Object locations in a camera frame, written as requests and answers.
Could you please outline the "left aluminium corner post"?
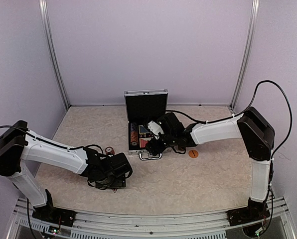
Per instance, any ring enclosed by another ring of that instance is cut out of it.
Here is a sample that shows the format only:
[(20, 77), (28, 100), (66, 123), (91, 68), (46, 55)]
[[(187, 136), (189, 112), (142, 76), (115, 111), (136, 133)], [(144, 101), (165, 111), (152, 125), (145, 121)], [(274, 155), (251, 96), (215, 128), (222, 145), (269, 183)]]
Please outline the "left aluminium corner post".
[(56, 50), (55, 50), (55, 46), (54, 46), (53, 38), (52, 38), (51, 24), (50, 24), (49, 15), (48, 15), (47, 1), (39, 0), (38, 2), (39, 2), (42, 24), (43, 24), (43, 28), (44, 28), (44, 32), (45, 32), (45, 36), (46, 36), (48, 51), (49, 51), (53, 71), (55, 74), (56, 83), (57, 83), (57, 86), (58, 86), (58, 89), (60, 92), (60, 96), (63, 101), (64, 107), (65, 107), (65, 110), (68, 111), (69, 108), (71, 107), (71, 104), (70, 104), (70, 101), (69, 101), (69, 98), (68, 98), (68, 95), (67, 95), (67, 92), (66, 92), (66, 89), (64, 86), (58, 59), (56, 56)]

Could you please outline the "aluminium corner post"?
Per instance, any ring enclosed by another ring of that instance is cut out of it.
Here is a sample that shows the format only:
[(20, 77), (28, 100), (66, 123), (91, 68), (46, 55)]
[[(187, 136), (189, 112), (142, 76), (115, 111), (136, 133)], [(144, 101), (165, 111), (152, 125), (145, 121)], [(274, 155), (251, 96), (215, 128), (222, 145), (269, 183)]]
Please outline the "aluminium corner post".
[(45, 32), (45, 36), (46, 36), (48, 51), (49, 51), (53, 71), (55, 74), (56, 83), (57, 83), (57, 86), (58, 86), (58, 89), (60, 92), (60, 96), (63, 101), (64, 107), (65, 107), (65, 110), (68, 111), (69, 108), (71, 107), (71, 104), (70, 104), (70, 101), (69, 101), (69, 98), (68, 98), (68, 95), (67, 95), (67, 92), (66, 92), (66, 89), (64, 86), (58, 59), (56, 56), (56, 50), (55, 50), (55, 46), (54, 46), (53, 38), (52, 38), (51, 24), (50, 24), (49, 15), (48, 15), (47, 1), (39, 0), (38, 2), (39, 2), (42, 24), (43, 24), (43, 28), (44, 28), (44, 32)]
[(259, 8), (260, 8), (260, 1), (253, 0), (251, 12), (250, 12), (250, 20), (249, 20), (249, 25), (248, 25), (247, 35), (246, 35), (246, 42), (245, 42), (243, 57), (242, 57), (242, 61), (241, 61), (241, 66), (240, 66), (240, 70), (238, 73), (237, 83), (236, 83), (236, 87), (235, 87), (235, 90), (233, 93), (233, 97), (232, 97), (231, 103), (229, 105), (231, 111), (233, 111), (233, 112), (235, 111), (235, 108), (236, 108), (236, 105), (238, 102), (238, 98), (241, 93), (245, 74), (246, 74), (247, 67), (248, 67), (249, 58), (251, 55), (253, 38), (255, 35), (255, 31), (256, 31), (256, 23), (257, 23), (257, 19), (258, 19)]

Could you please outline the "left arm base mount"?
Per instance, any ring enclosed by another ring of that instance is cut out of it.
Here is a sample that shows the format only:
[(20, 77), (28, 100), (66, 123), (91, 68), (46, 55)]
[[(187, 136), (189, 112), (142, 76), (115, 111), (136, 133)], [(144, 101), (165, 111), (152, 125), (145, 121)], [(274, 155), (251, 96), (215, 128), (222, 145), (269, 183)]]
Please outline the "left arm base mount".
[(58, 208), (53, 205), (51, 193), (46, 189), (46, 205), (42, 207), (33, 207), (33, 218), (45, 222), (57, 224), (59, 226), (73, 227), (76, 212), (73, 210)]

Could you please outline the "purple chip row in case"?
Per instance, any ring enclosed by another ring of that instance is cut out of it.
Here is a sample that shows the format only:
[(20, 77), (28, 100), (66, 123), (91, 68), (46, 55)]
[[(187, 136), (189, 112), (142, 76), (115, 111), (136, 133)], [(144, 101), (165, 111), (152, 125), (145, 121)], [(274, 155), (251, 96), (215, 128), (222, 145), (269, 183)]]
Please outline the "purple chip row in case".
[(138, 132), (138, 124), (136, 122), (130, 123), (130, 132)]

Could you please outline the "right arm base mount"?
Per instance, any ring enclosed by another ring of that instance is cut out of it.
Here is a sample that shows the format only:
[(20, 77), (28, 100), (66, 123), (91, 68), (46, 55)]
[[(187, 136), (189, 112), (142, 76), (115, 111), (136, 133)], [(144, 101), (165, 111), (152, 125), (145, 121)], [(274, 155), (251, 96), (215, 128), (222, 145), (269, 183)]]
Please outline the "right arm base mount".
[(267, 199), (263, 202), (255, 202), (250, 198), (246, 207), (228, 210), (226, 214), (231, 227), (255, 222), (271, 216)]

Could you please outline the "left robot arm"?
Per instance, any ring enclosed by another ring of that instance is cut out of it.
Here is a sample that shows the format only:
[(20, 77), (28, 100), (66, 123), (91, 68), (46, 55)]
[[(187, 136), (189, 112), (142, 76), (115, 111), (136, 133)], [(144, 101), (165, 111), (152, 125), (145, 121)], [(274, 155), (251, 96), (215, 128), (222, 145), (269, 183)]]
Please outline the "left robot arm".
[(27, 161), (71, 171), (99, 190), (125, 188), (126, 179), (133, 173), (124, 153), (109, 156), (96, 144), (78, 147), (60, 144), (29, 130), (23, 120), (1, 125), (0, 129), (3, 128), (6, 132), (0, 136), (0, 176), (8, 178), (34, 210), (50, 222), (58, 218), (59, 211), (53, 206), (51, 194), (26, 166)]

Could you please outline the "orange chip stack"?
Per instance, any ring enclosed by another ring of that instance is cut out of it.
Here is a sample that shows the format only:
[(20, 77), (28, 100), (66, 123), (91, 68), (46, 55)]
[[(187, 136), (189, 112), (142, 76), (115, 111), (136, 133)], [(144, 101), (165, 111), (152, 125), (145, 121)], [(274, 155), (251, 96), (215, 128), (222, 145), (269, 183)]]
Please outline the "orange chip stack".
[(110, 156), (114, 156), (115, 155), (115, 151), (114, 151), (114, 149), (111, 146), (108, 146), (108, 147), (105, 148), (105, 153), (107, 155), (110, 155)]

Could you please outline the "right aluminium corner post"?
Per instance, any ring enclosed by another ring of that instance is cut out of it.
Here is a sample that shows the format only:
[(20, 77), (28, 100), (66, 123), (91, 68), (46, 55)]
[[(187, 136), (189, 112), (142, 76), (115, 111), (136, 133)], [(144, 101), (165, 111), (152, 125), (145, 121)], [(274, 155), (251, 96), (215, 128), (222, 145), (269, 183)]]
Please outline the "right aluminium corner post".
[(255, 31), (256, 31), (256, 23), (257, 23), (257, 19), (258, 19), (259, 8), (260, 8), (260, 1), (253, 0), (251, 12), (250, 12), (250, 20), (249, 20), (249, 25), (248, 25), (247, 35), (246, 35), (246, 42), (245, 42), (243, 57), (242, 57), (242, 61), (241, 61), (241, 66), (240, 66), (240, 70), (238, 73), (237, 83), (236, 83), (236, 87), (235, 87), (235, 90), (233, 93), (233, 97), (232, 97), (231, 103), (229, 105), (231, 111), (233, 111), (233, 112), (235, 111), (235, 108), (236, 108), (236, 105), (238, 102), (238, 98), (241, 93), (245, 74), (246, 74), (247, 67), (248, 67), (249, 58), (251, 55), (253, 38), (255, 35)]

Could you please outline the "orange chip row in case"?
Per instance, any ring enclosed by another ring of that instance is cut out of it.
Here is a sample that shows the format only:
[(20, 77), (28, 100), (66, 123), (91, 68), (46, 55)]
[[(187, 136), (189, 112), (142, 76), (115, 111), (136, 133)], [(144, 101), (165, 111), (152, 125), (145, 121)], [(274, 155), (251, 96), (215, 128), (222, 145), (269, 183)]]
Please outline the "orange chip row in case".
[(130, 144), (131, 146), (137, 146), (139, 143), (139, 137), (137, 131), (130, 132)]

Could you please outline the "orange big blind button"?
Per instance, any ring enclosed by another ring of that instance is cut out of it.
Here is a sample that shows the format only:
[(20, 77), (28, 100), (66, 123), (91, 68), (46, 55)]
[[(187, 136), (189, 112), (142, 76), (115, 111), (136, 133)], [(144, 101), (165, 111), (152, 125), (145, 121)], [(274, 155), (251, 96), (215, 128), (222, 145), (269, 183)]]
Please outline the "orange big blind button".
[(188, 155), (191, 157), (191, 158), (197, 158), (199, 156), (199, 152), (197, 150), (190, 150)]

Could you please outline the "blue playing card deck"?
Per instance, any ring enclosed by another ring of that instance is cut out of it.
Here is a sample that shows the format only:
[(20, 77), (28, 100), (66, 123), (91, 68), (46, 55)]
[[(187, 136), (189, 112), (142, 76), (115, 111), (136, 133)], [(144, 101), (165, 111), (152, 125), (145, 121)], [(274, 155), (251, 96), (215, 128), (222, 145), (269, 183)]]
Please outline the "blue playing card deck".
[(143, 125), (139, 125), (139, 136), (140, 138), (150, 138), (151, 132), (149, 132)]

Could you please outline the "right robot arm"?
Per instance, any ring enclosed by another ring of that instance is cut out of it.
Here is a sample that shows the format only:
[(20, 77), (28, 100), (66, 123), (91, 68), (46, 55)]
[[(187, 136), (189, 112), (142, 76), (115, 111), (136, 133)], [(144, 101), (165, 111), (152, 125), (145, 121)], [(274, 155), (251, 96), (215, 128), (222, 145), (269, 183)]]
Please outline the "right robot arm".
[(162, 154), (168, 148), (183, 153), (211, 142), (239, 140), (243, 143), (252, 163), (252, 186), (244, 217), (254, 221), (263, 211), (272, 180), (273, 149), (275, 131), (267, 120), (254, 108), (214, 121), (196, 121), (184, 126), (174, 111), (169, 111), (147, 124), (152, 139), (146, 150), (153, 156)]

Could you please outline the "aluminium poker case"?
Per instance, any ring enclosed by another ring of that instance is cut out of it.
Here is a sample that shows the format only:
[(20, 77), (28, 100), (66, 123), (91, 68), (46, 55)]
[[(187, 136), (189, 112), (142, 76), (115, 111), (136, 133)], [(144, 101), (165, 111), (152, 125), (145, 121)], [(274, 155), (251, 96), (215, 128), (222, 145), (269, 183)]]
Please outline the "aluminium poker case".
[(168, 90), (132, 90), (124, 91), (125, 106), (128, 121), (128, 147), (129, 154), (137, 155), (141, 161), (158, 160), (161, 159), (162, 154), (157, 156), (151, 155), (146, 148), (140, 148), (140, 136), (137, 146), (130, 144), (130, 123), (136, 122), (139, 125), (145, 126), (151, 120), (156, 120), (165, 113), (167, 106)]

